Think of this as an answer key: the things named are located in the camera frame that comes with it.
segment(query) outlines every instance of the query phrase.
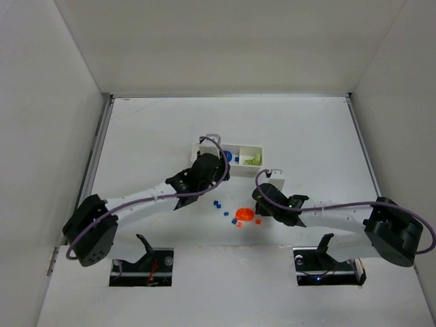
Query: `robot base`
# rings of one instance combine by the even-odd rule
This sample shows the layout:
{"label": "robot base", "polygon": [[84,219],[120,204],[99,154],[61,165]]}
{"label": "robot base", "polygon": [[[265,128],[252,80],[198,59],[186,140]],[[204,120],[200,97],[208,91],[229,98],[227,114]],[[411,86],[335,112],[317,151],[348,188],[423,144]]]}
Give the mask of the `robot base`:
{"label": "robot base", "polygon": [[367,280],[360,260],[336,262],[317,253],[316,247],[295,247],[294,261],[299,286],[359,285]]}
{"label": "robot base", "polygon": [[[153,280],[148,281],[153,270],[153,264],[157,262],[157,268],[153,271]],[[174,263],[173,249],[155,248],[153,260],[147,265],[138,267],[137,264],[121,260],[123,273],[119,275],[119,266],[112,265],[109,286],[144,286],[160,287],[172,285],[172,266]]]}

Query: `cable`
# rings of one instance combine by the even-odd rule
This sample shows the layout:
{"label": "cable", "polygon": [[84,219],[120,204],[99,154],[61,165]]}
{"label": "cable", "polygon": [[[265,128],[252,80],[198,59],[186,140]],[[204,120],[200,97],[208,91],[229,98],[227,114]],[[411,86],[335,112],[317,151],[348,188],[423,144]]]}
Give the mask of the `cable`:
{"label": "cable", "polygon": [[391,204],[391,203],[384,203],[384,202],[376,202],[376,201],[363,201],[363,202],[350,202],[350,203],[343,203],[343,204],[335,204],[332,206],[316,206],[314,208],[290,208],[287,206],[282,206],[281,204],[278,204],[274,201],[272,201],[270,198],[268,198],[265,193],[260,189],[259,186],[259,177],[262,174],[266,174],[269,173],[270,171],[268,169],[264,169],[261,170],[255,178],[255,183],[256,183],[256,189],[259,191],[260,195],[270,204],[272,204],[273,206],[276,206],[277,208],[283,209],[283,210],[287,210],[287,211],[292,211],[294,213],[301,213],[301,212],[307,212],[307,211],[322,211],[322,210],[332,210],[332,209],[339,209],[339,208],[349,208],[349,207],[353,207],[353,206],[384,206],[385,208],[393,208],[393,209],[397,209],[400,211],[403,211],[404,213],[407,213],[408,215],[411,215],[413,217],[415,217],[420,223],[422,223],[422,225],[424,225],[430,232],[431,234],[431,245],[421,251],[417,251],[416,254],[424,254],[424,253],[428,253],[430,251],[432,251],[435,247],[436,247],[436,232],[435,230],[431,227],[431,225],[421,216],[417,215],[416,213],[414,213],[413,211],[404,208],[402,206],[397,206],[396,204]]}
{"label": "cable", "polygon": [[118,278],[120,278],[121,276],[123,276],[123,264],[122,264],[122,261],[121,260],[117,260],[117,262],[118,262],[119,274],[117,276],[115,276],[114,278],[112,278],[111,282],[113,282],[113,281],[117,280]]}
{"label": "cable", "polygon": [[82,237],[87,232],[89,232],[92,228],[94,228],[100,221],[102,221],[103,219],[105,219],[106,217],[110,216],[113,213],[116,213],[120,210],[123,210],[124,208],[128,208],[130,206],[135,206],[135,205],[138,205],[138,204],[141,204],[144,202],[150,202],[150,201],[156,201],[156,200],[162,200],[162,199],[168,199],[168,198],[188,198],[191,196],[202,196],[203,194],[206,194],[207,192],[210,192],[213,189],[216,189],[218,187],[218,185],[221,184],[222,181],[224,181],[224,179],[227,176],[227,173],[229,171],[227,156],[225,155],[223,148],[221,148],[221,146],[218,144],[218,142],[216,142],[212,138],[208,138],[207,136],[200,136],[200,142],[203,140],[211,141],[217,147],[217,149],[221,153],[221,156],[223,157],[223,160],[224,160],[223,176],[215,183],[215,185],[213,185],[212,187],[209,187],[208,189],[205,189],[204,191],[193,192],[193,193],[183,193],[183,194],[178,194],[178,193],[176,193],[176,194],[164,194],[162,196],[156,196],[156,197],[151,196],[149,198],[137,199],[137,200],[126,202],[126,203],[123,203],[119,206],[116,206],[115,208],[109,210],[107,213],[104,213],[103,215],[98,217],[95,221],[93,221],[86,228],[84,228],[84,230],[81,231],[79,233],[79,235],[77,235],[77,237],[72,241],[71,245],[69,246],[69,248],[67,250],[67,255],[66,255],[67,259],[77,260],[77,257],[71,256],[71,252],[74,250],[74,247],[76,247],[77,243],[82,239]]}
{"label": "cable", "polygon": [[150,283],[150,281],[153,279],[153,274],[155,273],[155,271],[156,271],[157,268],[158,268],[157,260],[155,260],[155,261],[153,262],[153,265],[152,265],[152,267],[151,267],[151,272],[150,272],[150,274],[149,274],[149,277],[147,278],[147,281],[145,282],[145,285],[148,285],[148,284]]}

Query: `white floor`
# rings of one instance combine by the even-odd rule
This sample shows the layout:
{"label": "white floor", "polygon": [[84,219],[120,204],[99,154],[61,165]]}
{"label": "white floor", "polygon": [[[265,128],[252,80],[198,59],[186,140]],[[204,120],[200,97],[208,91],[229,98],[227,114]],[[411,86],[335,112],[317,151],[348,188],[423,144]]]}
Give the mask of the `white floor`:
{"label": "white floor", "polygon": [[[264,167],[283,169],[287,195],[377,197],[342,97],[118,99],[93,192],[111,198],[160,183],[189,165],[207,133],[263,146]],[[141,249],[136,233],[174,247],[172,287],[107,287],[109,260],[82,268],[62,249],[40,326],[433,326],[414,270],[382,259],[364,260],[363,287],[298,287],[291,246],[316,245],[326,230],[273,219],[235,228],[230,218],[253,207],[253,189],[252,178],[232,177],[195,204],[119,230],[132,251]]]}

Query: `orange object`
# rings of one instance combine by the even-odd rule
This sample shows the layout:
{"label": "orange object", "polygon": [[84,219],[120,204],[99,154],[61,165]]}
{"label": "orange object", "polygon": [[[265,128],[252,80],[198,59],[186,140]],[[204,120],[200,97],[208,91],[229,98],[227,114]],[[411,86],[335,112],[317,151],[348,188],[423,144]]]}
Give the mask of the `orange object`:
{"label": "orange object", "polygon": [[240,208],[235,215],[236,220],[251,221],[254,218],[254,211],[250,208]]}

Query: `purple cable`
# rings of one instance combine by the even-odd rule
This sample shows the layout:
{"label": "purple cable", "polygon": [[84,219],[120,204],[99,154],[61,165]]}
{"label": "purple cable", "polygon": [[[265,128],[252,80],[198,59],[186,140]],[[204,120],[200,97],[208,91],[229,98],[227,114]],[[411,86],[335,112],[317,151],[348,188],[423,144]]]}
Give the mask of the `purple cable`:
{"label": "purple cable", "polygon": [[71,256],[71,252],[74,250],[74,247],[77,245],[77,243],[82,239],[82,237],[87,232],[89,232],[89,230],[91,230],[100,221],[102,221],[103,219],[105,219],[106,217],[110,216],[113,213],[116,213],[116,212],[118,212],[120,210],[123,210],[124,208],[127,208],[129,206],[135,206],[137,204],[141,204],[141,203],[144,203],[144,202],[156,201],[156,200],[162,200],[162,199],[168,199],[168,198],[188,198],[190,196],[202,196],[203,194],[205,194],[207,192],[210,192],[213,189],[216,189],[218,187],[218,185],[221,184],[222,181],[224,181],[224,179],[227,176],[227,173],[229,171],[227,156],[225,155],[223,148],[220,147],[218,142],[216,142],[212,138],[208,138],[207,136],[201,136],[200,137],[200,141],[203,141],[203,140],[211,141],[217,147],[217,149],[221,153],[221,156],[223,157],[223,160],[224,160],[225,168],[224,168],[223,176],[215,183],[215,185],[213,185],[212,187],[209,187],[208,189],[205,189],[204,191],[193,192],[193,193],[184,193],[184,194],[177,194],[177,193],[176,194],[164,194],[162,196],[157,196],[157,197],[151,196],[149,198],[137,199],[137,200],[126,202],[126,203],[123,203],[123,204],[121,204],[119,206],[116,206],[115,208],[109,210],[107,213],[104,213],[103,215],[98,217],[95,221],[90,223],[83,231],[81,231],[79,233],[79,235],[77,235],[77,237],[72,241],[71,245],[69,246],[69,248],[67,250],[67,259],[69,259],[69,260],[77,260],[77,257],[72,257]]}
{"label": "purple cable", "polygon": [[421,216],[417,215],[416,213],[414,213],[413,211],[407,209],[407,208],[403,208],[402,206],[397,206],[396,204],[391,204],[391,203],[384,203],[384,202],[376,202],[376,201],[364,201],[364,202],[350,202],[350,203],[342,203],[342,204],[335,204],[332,206],[316,206],[314,208],[290,208],[288,206],[282,206],[281,204],[278,204],[274,201],[272,201],[270,198],[268,198],[265,193],[260,189],[259,186],[259,177],[260,175],[262,175],[263,173],[268,173],[270,172],[268,169],[264,169],[261,170],[256,178],[255,178],[255,183],[256,183],[256,189],[259,191],[260,195],[269,203],[271,203],[273,206],[276,206],[277,208],[283,209],[283,210],[287,210],[287,211],[292,211],[295,213],[301,213],[301,212],[306,212],[306,211],[322,211],[322,210],[330,210],[330,209],[339,209],[339,208],[349,208],[352,206],[384,206],[386,208],[393,208],[393,209],[397,209],[400,211],[403,211],[404,213],[407,213],[408,215],[414,216],[420,223],[422,223],[422,225],[424,225],[430,232],[431,234],[431,245],[424,250],[421,251],[417,251],[416,254],[424,254],[424,253],[428,253],[430,251],[432,251],[435,247],[436,247],[436,233],[434,231],[434,229],[431,227],[431,225]]}

